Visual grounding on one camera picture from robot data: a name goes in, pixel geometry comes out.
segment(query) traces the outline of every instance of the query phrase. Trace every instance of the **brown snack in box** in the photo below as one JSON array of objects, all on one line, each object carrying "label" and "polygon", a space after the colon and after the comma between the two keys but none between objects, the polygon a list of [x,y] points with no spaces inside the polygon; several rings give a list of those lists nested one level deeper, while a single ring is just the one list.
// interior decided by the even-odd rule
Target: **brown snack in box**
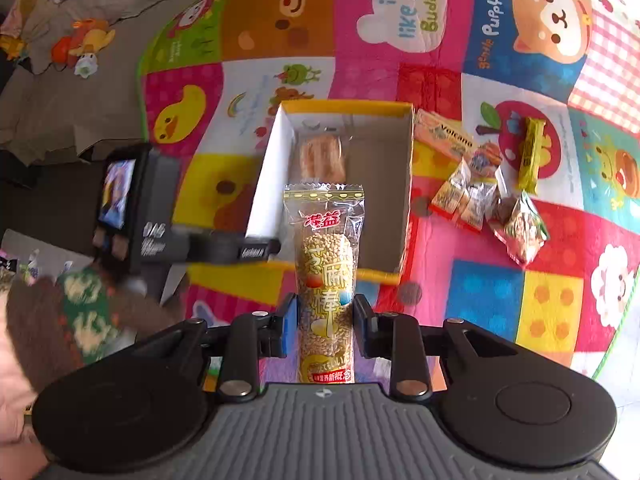
[{"label": "brown snack in box", "polygon": [[303,181],[344,184],[346,172],[340,138],[314,136],[300,146],[300,172]]}]

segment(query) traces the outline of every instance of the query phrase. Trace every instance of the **silver screw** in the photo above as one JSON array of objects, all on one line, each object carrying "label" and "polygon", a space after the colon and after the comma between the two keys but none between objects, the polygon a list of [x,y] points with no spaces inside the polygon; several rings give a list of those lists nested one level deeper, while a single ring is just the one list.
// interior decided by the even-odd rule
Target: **silver screw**
[{"label": "silver screw", "polygon": [[220,385],[220,391],[229,397],[242,397],[251,392],[251,385],[246,381],[227,381]]},{"label": "silver screw", "polygon": [[427,385],[422,381],[407,379],[396,384],[396,390],[409,397],[419,397],[427,392]]}]

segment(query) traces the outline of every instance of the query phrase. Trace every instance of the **checkered pattern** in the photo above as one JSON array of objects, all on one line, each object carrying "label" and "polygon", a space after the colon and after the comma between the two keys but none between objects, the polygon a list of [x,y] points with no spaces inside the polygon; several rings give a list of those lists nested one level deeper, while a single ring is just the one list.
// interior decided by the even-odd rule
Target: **checkered pattern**
[{"label": "checkered pattern", "polygon": [[[593,11],[591,43],[568,105],[640,137],[640,38]],[[638,24],[632,24],[640,32]]]}]

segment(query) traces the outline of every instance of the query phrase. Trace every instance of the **open box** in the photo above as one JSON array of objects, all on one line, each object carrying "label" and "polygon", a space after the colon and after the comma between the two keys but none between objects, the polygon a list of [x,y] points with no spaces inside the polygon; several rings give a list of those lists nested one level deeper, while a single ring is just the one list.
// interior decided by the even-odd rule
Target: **open box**
[{"label": "open box", "polygon": [[269,264],[294,269],[292,229],[284,215],[286,184],[299,181],[297,139],[347,135],[348,184],[361,184],[365,221],[358,277],[380,283],[400,280],[411,190],[413,107],[408,103],[357,100],[297,100],[280,105],[260,170],[247,237],[279,238]]}]

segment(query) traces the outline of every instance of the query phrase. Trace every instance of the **yellow duck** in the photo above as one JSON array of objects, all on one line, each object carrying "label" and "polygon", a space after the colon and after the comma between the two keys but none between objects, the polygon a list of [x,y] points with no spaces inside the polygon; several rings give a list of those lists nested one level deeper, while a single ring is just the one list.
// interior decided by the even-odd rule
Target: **yellow duck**
[{"label": "yellow duck", "polygon": [[154,136],[159,144],[172,144],[183,140],[197,126],[204,115],[207,96],[196,85],[182,88],[182,99],[164,108],[154,125]]},{"label": "yellow duck", "polygon": [[83,54],[97,54],[99,50],[105,48],[111,43],[116,31],[111,29],[109,32],[94,28],[84,35],[82,44],[77,48],[69,50],[72,56],[82,56]]}]

